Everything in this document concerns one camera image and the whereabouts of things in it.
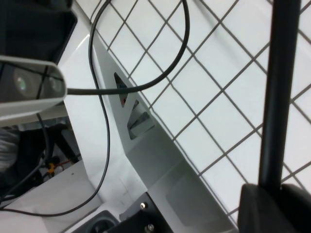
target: white panel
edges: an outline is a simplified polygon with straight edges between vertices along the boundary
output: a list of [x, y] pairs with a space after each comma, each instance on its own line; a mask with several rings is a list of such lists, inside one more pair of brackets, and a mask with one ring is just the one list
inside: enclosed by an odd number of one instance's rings
[[220, 91], [219, 87], [192, 58], [173, 81], [174, 87], [198, 113]]
[[165, 18], [168, 18], [180, 0], [151, 0], [151, 2]]
[[224, 24], [256, 55], [270, 39], [272, 6], [268, 1], [241, 0], [224, 19]]
[[101, 15], [97, 30], [103, 37], [104, 41], [110, 45], [112, 39], [117, 34], [119, 28], [121, 27], [123, 21], [117, 12], [112, 8], [112, 6], [107, 6], [104, 13]]
[[311, 89], [295, 101], [301, 110], [311, 119]]
[[282, 170], [282, 179], [284, 179], [285, 177], [287, 177], [289, 175], [289, 171], [283, 166], [283, 170]]
[[238, 223], [238, 216], [239, 216], [239, 211], [234, 212], [231, 217], [234, 220], [235, 223]]
[[244, 180], [227, 158], [221, 159], [212, 166], [203, 174], [203, 177], [228, 212], [239, 206]]
[[[190, 37], [188, 46], [192, 51], [195, 51], [218, 21], [199, 1], [189, 0], [187, 2], [190, 12]], [[184, 15], [183, 5], [180, 5], [169, 21], [169, 24], [181, 38], [184, 37], [185, 33]]]
[[229, 158], [250, 183], [258, 184], [261, 139], [254, 133], [232, 152]]
[[268, 70], [268, 60], [269, 60], [269, 49], [266, 48], [262, 54], [257, 58], [257, 61], [262, 65], [265, 70]]
[[307, 10], [305, 10], [300, 16], [299, 28], [309, 39], [311, 39], [310, 22], [311, 22], [311, 7], [308, 7]]
[[168, 87], [154, 104], [154, 110], [173, 135], [176, 135], [194, 117], [185, 102], [171, 87]]
[[[165, 26], [157, 40], [149, 49], [149, 53], [162, 70], [166, 70], [177, 56], [180, 47], [181, 41], [168, 26]], [[189, 57], [190, 53], [186, 50], [176, 68], [168, 75], [170, 79], [174, 77]]]
[[225, 151], [252, 131], [251, 126], [224, 94], [202, 112], [199, 118]]
[[[152, 81], [156, 77], [158, 77], [162, 72], [160, 69], [155, 65], [155, 63], [151, 60], [149, 55], [145, 55], [136, 68], [136, 70], [132, 74], [133, 80], [136, 82], [137, 85], [142, 85], [147, 82]], [[157, 85], [148, 88], [143, 91], [143, 94], [146, 96], [150, 103], [153, 103], [155, 99], [159, 96], [161, 91], [167, 86], [169, 82], [167, 79], [162, 80]]]
[[221, 86], [225, 86], [250, 61], [222, 26], [218, 26], [207, 39], [196, 57]]
[[218, 159], [222, 152], [198, 120], [190, 124], [177, 141], [185, 150], [199, 172]]
[[311, 160], [310, 138], [311, 125], [298, 110], [291, 105], [284, 161], [292, 171], [296, 171]]
[[120, 13], [123, 19], [127, 17], [136, 0], [113, 0], [112, 4]]
[[146, 0], [138, 1], [127, 19], [128, 26], [145, 48], [154, 40], [163, 23], [163, 19]]
[[299, 172], [296, 177], [302, 182], [307, 191], [311, 194], [311, 166]]
[[[257, 59], [268, 70], [269, 49], [266, 49]], [[292, 98], [299, 94], [306, 86], [311, 84], [311, 46], [300, 35], [297, 38], [295, 65], [292, 85]]]
[[144, 53], [142, 46], [126, 25], [122, 27], [112, 43], [111, 50], [129, 73], [132, 72]]
[[226, 93], [228, 93], [255, 127], [262, 123], [266, 75], [255, 63], [252, 63], [228, 87]]
[[234, 3], [234, 0], [203, 0], [207, 6], [221, 19]]

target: wire mesh grid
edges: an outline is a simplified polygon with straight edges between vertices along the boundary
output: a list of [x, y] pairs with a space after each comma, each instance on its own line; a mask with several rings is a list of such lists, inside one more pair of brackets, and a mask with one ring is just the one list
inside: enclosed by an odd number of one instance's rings
[[[154, 114], [154, 116], [158, 119], [158, 121], [165, 127], [165, 130], [167, 131], [167, 133], [169, 134], [169, 136], [172, 138], [172, 140], [176, 143], [176, 145], [179, 147], [179, 149], [183, 152], [183, 154], [186, 156], [187, 160], [189, 161], [189, 163], [192, 165], [192, 167], [196, 170], [198, 176], [201, 177], [202, 181], [206, 184], [206, 186], [209, 188], [209, 190], [211, 190], [211, 192], [213, 193], [214, 197], [218, 200], [218, 202], [220, 203], [220, 205], [222, 206], [222, 208], [226, 211], [226, 214], [228, 216], [231, 216], [233, 219], [235, 219], [236, 213], [238, 212], [238, 208], [234, 208], [234, 209], [230, 209], [228, 210], [228, 208], [226, 208], [223, 204], [222, 201], [217, 197], [218, 195], [216, 193], [213, 192], [213, 189], [210, 187], [210, 185], [208, 184], [208, 182], [205, 180], [203, 174], [206, 173], [208, 170], [210, 170], [211, 168], [213, 168], [217, 163], [219, 163], [223, 158], [226, 158], [231, 165], [234, 167], [234, 169], [238, 172], [238, 174], [241, 176], [243, 183], [249, 183], [248, 179], [244, 176], [243, 172], [240, 171], [240, 169], [238, 168], [238, 166], [235, 164], [235, 162], [228, 156], [235, 148], [237, 148], [239, 145], [241, 145], [243, 142], [245, 142], [247, 139], [249, 139], [251, 136], [253, 135], [257, 135], [258, 137], [261, 138], [261, 129], [262, 129], [262, 123], [259, 125], [255, 125], [252, 123], [252, 121], [245, 115], [245, 113], [239, 108], [238, 104], [230, 97], [230, 95], [227, 93], [228, 88], [252, 65], [256, 65], [266, 76], [267, 74], [267, 70], [265, 67], [263, 67], [262, 63], [259, 62], [259, 57], [265, 52], [267, 51], [267, 49], [269, 48], [269, 42], [266, 43], [262, 48], [259, 49], [258, 52], [255, 53], [255, 55], [253, 55], [253, 52], [250, 52], [246, 46], [242, 43], [242, 41], [240, 41], [235, 34], [225, 25], [224, 20], [228, 17], [228, 15], [230, 15], [230, 13], [232, 12], [232, 10], [237, 6], [238, 4], [238, 0], [232, 1], [231, 6], [227, 9], [227, 11], [223, 14], [222, 17], [219, 17], [217, 13], [215, 13], [208, 4], [208, 0], [204, 1], [204, 0], [193, 0], [194, 2], [196, 2], [196, 4], [198, 6], [200, 6], [201, 8], [203, 8], [205, 11], [207, 11], [209, 14], [211, 14], [216, 20], [216, 24], [215, 26], [212, 28], [212, 30], [208, 33], [208, 35], [203, 39], [203, 41], [199, 44], [199, 46], [197, 46], [195, 49], [191, 49], [189, 48], [189, 46], [187, 47], [187, 51], [190, 54], [189, 57], [187, 58], [187, 60], [185, 61], [185, 63], [179, 68], [179, 70], [176, 72], [176, 74], [174, 74], [173, 77], [169, 78], [167, 77], [167, 84], [165, 85], [165, 87], [162, 89], [162, 91], [160, 92], [160, 94], [153, 100], [153, 101], [149, 101], [148, 98], [144, 95], [144, 92], [142, 93], [142, 96], [144, 97], [145, 101], [148, 103], [149, 108], [151, 110], [151, 112]], [[268, 2], [269, 4], [273, 4], [272, 1], [270, 0], [263, 0]], [[139, 65], [141, 64], [143, 58], [148, 55], [150, 57], [150, 59], [152, 60], [152, 62], [156, 65], [156, 67], [163, 72], [163, 68], [161, 67], [161, 65], [156, 61], [156, 59], [152, 56], [152, 54], [150, 53], [150, 48], [153, 46], [153, 44], [157, 41], [157, 39], [159, 38], [161, 32], [165, 29], [165, 28], [169, 28], [172, 33], [174, 33], [176, 35], [176, 37], [178, 38], [179, 41], [182, 41], [182, 38], [180, 37], [180, 35], [177, 33], [176, 28], [174, 26], [171, 25], [171, 21], [170, 19], [172, 18], [172, 16], [175, 14], [175, 12], [178, 10], [179, 7], [181, 7], [182, 1], [179, 0], [179, 2], [176, 3], [175, 7], [172, 8], [171, 12], [169, 14], [167, 14], [166, 16], [163, 15], [163, 13], [161, 12], [161, 10], [159, 10], [157, 8], [156, 5], [158, 5], [159, 3], [157, 2], [157, 0], [146, 0], [146, 2], [157, 12], [157, 14], [161, 17], [161, 19], [163, 20], [162, 25], [160, 26], [160, 29], [158, 30], [158, 32], [156, 33], [154, 39], [151, 41], [151, 43], [148, 46], [145, 46], [144, 43], [141, 42], [140, 38], [135, 34], [135, 32], [133, 31], [133, 29], [131, 28], [131, 26], [128, 23], [128, 19], [131, 16], [134, 8], [136, 7], [138, 0], [132, 0], [129, 1], [128, 3], [124, 2], [124, 4], [129, 4], [131, 5], [131, 9], [129, 10], [129, 12], [126, 14], [126, 17], [124, 17], [124, 14], [120, 13], [120, 10], [118, 9], [117, 6], [115, 6], [114, 1], [111, 2], [111, 7], [113, 8], [113, 10], [118, 14], [118, 16], [120, 17], [122, 23], [121, 26], [118, 28], [117, 32], [115, 33], [114, 37], [112, 38], [110, 43], [106, 43], [105, 40], [103, 39], [107, 50], [110, 52], [110, 54], [114, 57], [114, 59], [116, 60], [117, 63], [119, 63], [119, 66], [122, 68], [122, 70], [124, 71], [125, 75], [127, 75], [127, 77], [129, 78], [129, 80], [136, 85], [136, 82], [133, 79], [133, 73], [136, 71], [136, 69], [139, 67]], [[309, 6], [311, 5], [311, 1], [303, 1], [303, 6], [301, 9], [301, 14], [304, 13]], [[138, 43], [140, 44], [140, 46], [143, 48], [143, 53], [139, 59], [139, 61], [136, 63], [136, 65], [134, 66], [134, 68], [128, 72], [126, 67], [122, 64], [122, 62], [120, 61], [120, 57], [118, 57], [115, 52], [113, 51], [113, 45], [116, 41], [116, 38], [118, 37], [118, 35], [120, 34], [120, 31], [122, 30], [122, 28], [126, 27], [131, 34], [135, 37], [135, 39], [138, 41]], [[200, 50], [200, 48], [211, 38], [211, 36], [213, 34], [215, 34], [215, 31], [221, 27], [223, 30], [225, 30], [229, 36], [240, 46], [240, 48], [247, 54], [247, 56], [249, 57], [249, 61], [246, 63], [246, 65], [243, 66], [242, 69], [240, 69], [240, 71], [226, 84], [226, 85], [222, 85], [220, 84], [217, 79], [212, 75], [212, 73], [206, 68], [206, 66], [204, 66], [202, 64], [202, 62], [200, 61], [200, 59], [198, 59], [197, 52]], [[302, 38], [304, 40], [306, 40], [306, 42], [311, 45], [311, 39], [308, 38], [308, 36], [301, 30], [299, 29], [299, 35], [302, 36]], [[213, 80], [213, 82], [217, 85], [219, 92], [217, 94], [214, 95], [214, 97], [200, 110], [200, 111], [195, 111], [192, 107], [192, 105], [190, 103], [188, 103], [188, 101], [185, 99], [185, 97], [180, 93], [180, 91], [174, 86], [174, 80], [178, 77], [178, 75], [184, 70], [184, 68], [189, 64], [190, 61], [195, 61], [201, 68], [202, 70]], [[157, 113], [157, 110], [155, 109], [155, 104], [158, 102], [158, 100], [161, 98], [161, 96], [163, 95], [163, 93], [165, 93], [165, 91], [168, 88], [172, 88], [177, 95], [182, 99], [182, 101], [186, 104], [186, 106], [188, 107], [188, 109], [191, 111], [192, 113], [192, 119], [190, 121], [188, 121], [188, 123], [182, 128], [180, 129], [177, 133], [172, 133], [171, 130], [169, 129], [169, 127], [167, 126], [167, 124], [165, 123], [165, 121], [161, 118], [161, 116]], [[311, 81], [309, 81], [309, 84], [307, 86], [305, 86], [302, 90], [300, 90], [297, 94], [295, 94], [294, 96], [292, 96], [291, 99], [291, 105], [302, 115], [302, 117], [309, 123], [311, 124], [311, 119], [308, 116], [307, 113], [305, 113], [296, 103], [296, 101], [298, 100], [299, 97], [301, 97], [303, 94], [305, 94], [308, 90], [311, 89]], [[200, 119], [201, 114], [209, 107], [211, 106], [215, 100], [220, 96], [225, 96], [226, 99], [234, 106], [234, 108], [239, 112], [239, 114], [243, 117], [243, 119], [248, 123], [248, 125], [251, 127], [250, 132], [245, 135], [242, 139], [240, 139], [238, 142], [236, 142], [233, 146], [231, 146], [229, 149], [224, 148], [221, 146], [221, 144], [216, 140], [215, 136], [213, 135], [213, 133], [211, 132], [211, 130], [208, 129], [208, 127], [204, 124], [204, 122]], [[196, 165], [192, 162], [192, 159], [187, 155], [187, 153], [185, 152], [185, 150], [183, 149], [183, 145], [181, 143], [178, 142], [178, 137], [193, 123], [193, 122], [199, 122], [199, 124], [201, 125], [201, 127], [207, 132], [207, 134], [209, 135], [209, 137], [212, 139], [212, 141], [217, 145], [218, 149], [221, 151], [221, 155], [218, 156], [212, 163], [210, 163], [206, 168], [202, 169], [202, 170], [198, 170]], [[303, 189], [306, 190], [304, 184], [297, 178], [297, 174], [303, 170], [305, 170], [306, 168], [308, 168], [311, 165], [311, 157], [309, 158], [309, 162], [305, 163], [303, 166], [301, 166], [300, 168], [296, 169], [296, 170], [291, 170], [290, 167], [284, 163], [284, 168], [288, 171], [288, 175], [286, 175], [283, 179], [282, 182], [285, 182], [289, 179], [294, 179], [295, 182]]]

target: metal grid panel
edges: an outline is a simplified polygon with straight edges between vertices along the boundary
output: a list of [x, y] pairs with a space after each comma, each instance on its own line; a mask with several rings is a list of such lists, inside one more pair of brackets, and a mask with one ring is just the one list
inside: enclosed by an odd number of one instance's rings
[[[267, 70], [266, 68], [264, 68], [264, 64], [261, 64], [259, 57], [264, 53], [264, 51], [269, 47], [269, 42], [266, 43], [262, 48], [260, 48], [260, 50], [258, 52], [256, 52], [255, 55], [253, 55], [253, 52], [250, 52], [238, 38], [237, 36], [226, 26], [226, 24], [224, 23], [224, 20], [230, 15], [230, 13], [232, 12], [232, 10], [238, 5], [239, 1], [235, 0], [232, 1], [231, 6], [225, 11], [224, 15], [221, 16], [221, 11], [217, 11], [214, 12], [211, 7], [209, 6], [209, 3], [211, 2], [211, 0], [189, 0], [188, 2], [190, 3], [191, 1], [193, 1], [197, 6], [199, 6], [205, 13], [208, 13], [210, 15], [212, 15], [214, 17], [214, 19], [217, 20], [217, 23], [215, 24], [215, 26], [212, 28], [212, 30], [208, 33], [208, 35], [203, 39], [203, 41], [197, 46], [196, 49], [191, 50], [189, 47], [187, 47], [188, 53], [190, 53], [189, 58], [186, 60], [186, 62], [182, 65], [182, 67], [176, 72], [176, 74], [172, 77], [167, 77], [167, 81], [168, 84], [163, 88], [163, 90], [159, 93], [159, 95], [157, 96], [157, 98], [150, 102], [148, 100], [148, 98], [144, 95], [144, 93], [142, 93], [142, 96], [145, 98], [146, 102], [149, 104], [149, 108], [151, 110], [151, 112], [155, 115], [155, 117], [159, 120], [159, 122], [166, 128], [169, 136], [172, 138], [173, 141], [175, 141], [175, 143], [177, 144], [177, 146], [180, 148], [180, 150], [183, 152], [183, 154], [186, 156], [187, 160], [189, 161], [189, 163], [192, 165], [192, 167], [194, 168], [194, 170], [198, 173], [198, 176], [200, 176], [202, 178], [202, 180], [204, 181], [204, 183], [209, 187], [209, 189], [212, 191], [213, 195], [216, 197], [216, 199], [218, 200], [218, 202], [221, 204], [222, 200], [217, 198], [217, 196], [219, 194], [217, 194], [216, 192], [213, 191], [213, 188], [209, 185], [209, 181], [206, 181], [204, 178], [204, 174], [209, 171], [211, 168], [213, 168], [214, 166], [216, 166], [216, 164], [218, 164], [222, 159], [226, 158], [227, 161], [234, 167], [234, 169], [237, 171], [237, 174], [241, 177], [242, 181], [244, 183], [248, 183], [248, 177], [246, 177], [243, 172], [238, 168], [238, 166], [235, 164], [235, 162], [233, 161], [233, 159], [229, 156], [229, 154], [236, 149], [238, 146], [240, 146], [243, 142], [245, 142], [246, 140], [248, 140], [251, 136], [253, 135], [257, 135], [259, 138], [261, 138], [261, 128], [262, 128], [262, 124], [259, 125], [255, 125], [252, 123], [252, 121], [246, 116], [246, 114], [241, 110], [241, 108], [238, 106], [238, 104], [230, 97], [230, 95], [227, 93], [227, 89], [253, 64], [256, 64], [256, 66], [265, 74], [267, 74]], [[119, 12], [118, 6], [120, 5], [117, 3], [118, 1], [112, 1], [111, 3], [111, 7], [113, 8], [113, 10], [118, 14], [118, 16], [120, 17], [120, 19], [122, 20], [122, 24], [120, 26], [120, 28], [118, 29], [118, 31], [116, 32], [115, 36], [113, 37], [113, 39], [111, 40], [111, 43], [107, 44], [106, 42], [106, 46], [107, 49], [109, 50], [109, 52], [112, 54], [112, 56], [114, 57], [114, 59], [119, 63], [119, 65], [122, 67], [124, 73], [128, 76], [128, 78], [131, 80], [131, 82], [133, 84], [136, 84], [135, 80], [133, 79], [133, 73], [136, 71], [136, 69], [139, 67], [140, 63], [142, 62], [142, 60], [144, 59], [144, 56], [148, 55], [151, 60], [153, 61], [153, 63], [156, 65], [156, 67], [163, 72], [163, 68], [161, 68], [161, 66], [159, 65], [159, 63], [156, 61], [156, 59], [152, 56], [152, 54], [150, 53], [150, 48], [154, 45], [154, 43], [157, 41], [157, 39], [159, 38], [159, 36], [161, 35], [161, 33], [163, 32], [165, 27], [168, 27], [178, 38], [178, 40], [181, 42], [182, 38], [179, 36], [179, 34], [177, 33], [177, 29], [174, 28], [171, 25], [171, 19], [173, 17], [173, 15], [176, 13], [176, 11], [178, 11], [178, 8], [181, 7], [181, 1], [178, 0], [178, 2], [173, 1], [169, 2], [167, 5], [164, 4], [164, 1], [161, 0], [146, 0], [146, 2], [154, 9], [154, 11], [161, 17], [162, 19], [162, 25], [159, 29], [159, 31], [156, 33], [155, 38], [152, 40], [152, 42], [148, 45], [148, 46], [144, 46], [140, 40], [140, 38], [135, 34], [135, 32], [131, 29], [131, 25], [129, 25], [129, 17], [131, 16], [133, 10], [135, 7], [137, 7], [138, 4], [138, 0], [135, 1], [129, 1], [127, 2], [123, 2], [123, 4], [129, 4], [131, 7], [129, 9], [129, 12], [127, 14], [127, 16], [124, 18], [122, 16], [122, 14]], [[303, 14], [304, 12], [307, 12], [306, 10], [309, 8], [309, 6], [311, 5], [311, 1], [307, 2], [306, 0], [302, 1], [303, 6], [301, 9], [301, 14]], [[137, 64], [135, 65], [135, 67], [129, 72], [126, 69], [126, 64], [123, 64], [120, 61], [120, 56], [118, 54], [115, 54], [113, 51], [113, 46], [114, 43], [116, 41], [116, 38], [118, 37], [120, 31], [124, 28], [127, 28], [131, 34], [135, 37], [135, 39], [138, 41], [138, 43], [140, 44], [140, 46], [143, 48], [143, 54], [141, 56], [141, 58], [138, 60]], [[198, 57], [196, 56], [197, 52], [201, 49], [201, 47], [211, 38], [211, 36], [216, 33], [216, 30], [221, 27], [223, 30], [226, 31], [226, 33], [229, 34], [229, 36], [240, 46], [240, 48], [247, 54], [247, 56], [249, 57], [248, 62], [242, 67], [242, 69], [240, 69], [240, 71], [234, 75], [234, 77], [226, 84], [226, 85], [221, 85], [219, 83], [219, 81], [211, 74], [211, 72], [209, 72], [209, 70], [202, 64], [202, 62], [200, 61], [200, 59], [198, 59]], [[307, 37], [307, 35], [303, 32], [303, 29], [300, 28], [299, 29], [299, 35], [302, 36], [302, 38], [304, 40], [307, 41], [307, 43], [309, 43], [311, 45], [311, 39]], [[188, 65], [188, 63], [194, 60], [195, 62], [197, 62], [197, 64], [204, 70], [204, 72], [206, 72], [206, 74], [214, 81], [214, 83], [217, 85], [217, 87], [219, 88], [219, 92], [199, 111], [199, 112], [195, 112], [192, 108], [192, 106], [187, 102], [186, 98], [180, 93], [180, 91], [174, 86], [174, 80], [178, 77], [178, 75], [183, 71], [183, 69]], [[157, 113], [157, 111], [155, 110], [155, 104], [158, 102], [158, 100], [161, 98], [161, 96], [163, 95], [163, 93], [165, 93], [165, 91], [171, 87], [176, 93], [177, 95], [181, 98], [181, 100], [186, 104], [186, 106], [190, 109], [190, 111], [193, 114], [193, 118], [189, 120], [189, 122], [182, 128], [179, 130], [178, 133], [172, 133], [170, 131], [170, 126], [165, 123], [165, 121], [160, 117], [160, 115]], [[310, 120], [310, 116], [308, 116], [307, 113], [304, 112], [304, 108], [300, 107], [299, 104], [297, 104], [297, 101], [299, 100], [299, 98], [301, 96], [303, 96], [305, 93], [307, 93], [308, 90], [311, 89], [311, 80], [309, 81], [309, 84], [307, 86], [305, 86], [301, 91], [298, 92], [298, 94], [296, 94], [295, 96], [292, 96], [291, 99], [291, 105], [301, 114], [301, 116], [309, 123], [311, 124], [311, 120]], [[229, 149], [224, 149], [221, 144], [216, 140], [215, 136], [213, 135], [213, 133], [211, 133], [211, 130], [209, 130], [209, 128], [203, 123], [203, 121], [201, 120], [200, 116], [201, 114], [209, 107], [211, 106], [211, 104], [214, 103], [214, 101], [220, 96], [220, 95], [224, 95], [226, 97], [227, 100], [229, 100], [229, 102], [234, 106], [234, 108], [238, 111], [238, 113], [242, 116], [242, 118], [247, 122], [247, 124], [251, 127], [251, 131], [249, 131], [249, 133], [247, 135], [245, 135], [242, 139], [240, 139], [238, 142], [236, 142], [233, 146], [231, 146]], [[209, 135], [209, 137], [212, 139], [212, 141], [217, 145], [217, 147], [219, 148], [219, 150], [221, 151], [222, 155], [220, 155], [217, 159], [215, 159], [212, 163], [210, 163], [206, 168], [202, 169], [202, 170], [198, 170], [196, 165], [194, 164], [194, 162], [192, 161], [191, 156], [188, 156], [187, 153], [185, 152], [185, 150], [183, 149], [183, 145], [181, 143], [178, 142], [178, 138], [179, 136], [194, 122], [197, 121], [199, 122], [199, 124], [202, 126], [202, 128], [207, 132], [207, 134]], [[290, 167], [284, 163], [284, 168], [286, 169], [285, 173], [285, 177], [282, 179], [283, 182], [286, 181], [292, 181], [294, 183], [296, 183], [297, 185], [299, 185], [301, 188], [306, 189], [305, 182], [302, 182], [301, 180], [299, 180], [297, 178], [297, 174], [299, 174], [301, 171], [304, 171], [306, 168], [308, 168], [311, 165], [311, 157], [309, 157], [309, 162], [305, 163], [303, 166], [301, 166], [300, 168], [296, 169], [296, 170], [291, 170]], [[228, 209], [225, 205], [222, 205], [222, 207], [224, 208], [224, 210], [227, 212], [227, 215], [230, 216], [234, 221], [235, 218], [237, 216], [237, 212], [238, 212], [238, 208], [235, 209]]]

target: black plastic part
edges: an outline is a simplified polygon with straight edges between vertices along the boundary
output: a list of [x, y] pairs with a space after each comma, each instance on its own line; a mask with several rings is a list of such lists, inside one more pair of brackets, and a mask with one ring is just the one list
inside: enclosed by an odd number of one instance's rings
[[240, 233], [298, 233], [269, 193], [255, 184], [242, 187], [238, 227]]
[[300, 0], [274, 0], [259, 186], [276, 195], [281, 185]]
[[119, 225], [107, 230], [107, 233], [145, 233], [145, 227], [151, 224], [146, 214], [139, 210], [134, 215], [130, 216], [127, 220], [122, 221]]
[[311, 232], [311, 195], [292, 184], [283, 184], [278, 205], [286, 218], [301, 233]]
[[0, 41], [4, 41], [0, 54], [58, 63], [77, 23], [76, 15], [36, 0], [2, 1], [0, 13], [6, 12], [1, 14], [5, 20], [0, 23]]
[[103, 233], [119, 222], [107, 210], [100, 212], [72, 233]]
[[[144, 203], [147, 207], [141, 210], [140, 204]], [[120, 220], [121, 221], [126, 221], [129, 217], [135, 215], [138, 212], [143, 213], [143, 218], [142, 220], [144, 221], [144, 225], [147, 226], [148, 224], [154, 225], [155, 228], [155, 233], [173, 233], [169, 225], [167, 224], [166, 220], [162, 216], [161, 212], [158, 210], [148, 193], [144, 193], [141, 195], [133, 205], [131, 205], [130, 208], [128, 208], [123, 214], [120, 215]]]

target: white floor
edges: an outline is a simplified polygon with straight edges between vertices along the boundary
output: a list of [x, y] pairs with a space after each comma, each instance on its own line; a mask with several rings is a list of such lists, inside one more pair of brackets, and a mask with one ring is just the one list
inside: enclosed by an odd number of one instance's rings
[[[89, 17], [98, 3], [77, 1]], [[266, 0], [187, 2], [188, 49], [166, 80], [142, 94], [236, 219], [241, 186], [258, 179], [272, 5]], [[282, 180], [309, 192], [310, 5], [302, 0]], [[124, 73], [134, 84], [143, 84], [172, 62], [184, 27], [180, 0], [112, 0], [98, 30]]]

